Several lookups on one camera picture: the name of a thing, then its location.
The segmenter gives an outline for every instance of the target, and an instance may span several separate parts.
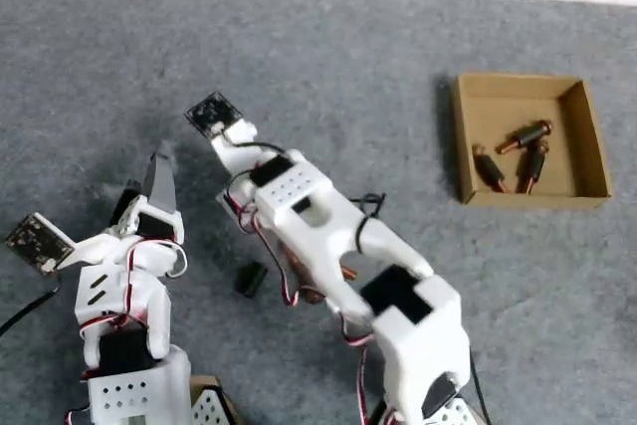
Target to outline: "cardboard piece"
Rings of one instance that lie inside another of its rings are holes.
[[[476,206],[590,209],[612,196],[601,131],[588,85],[576,77],[472,73],[455,86],[454,115],[462,202]],[[481,143],[517,190],[524,149],[496,146],[523,126],[552,121],[550,147],[531,195],[495,192],[476,171],[472,147]]]

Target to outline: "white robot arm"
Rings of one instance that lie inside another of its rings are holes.
[[[35,213],[7,240],[43,274],[82,265],[75,314],[97,425],[193,423],[190,362],[170,344],[170,298],[158,279],[185,272],[183,239],[170,164],[157,152],[102,233],[76,243]]]
[[[460,295],[384,223],[338,192],[300,152],[255,141],[256,128],[219,93],[186,116],[232,174],[219,199],[242,229],[248,216],[262,238],[262,229],[277,236],[343,326],[355,323],[372,330],[385,360],[387,423],[389,411],[407,425],[422,425],[425,419],[437,423],[445,404],[462,401],[456,395],[470,379],[470,351]],[[340,266],[340,258],[350,251],[391,265],[360,294],[346,282]],[[297,296],[288,295],[287,302],[294,303]]]

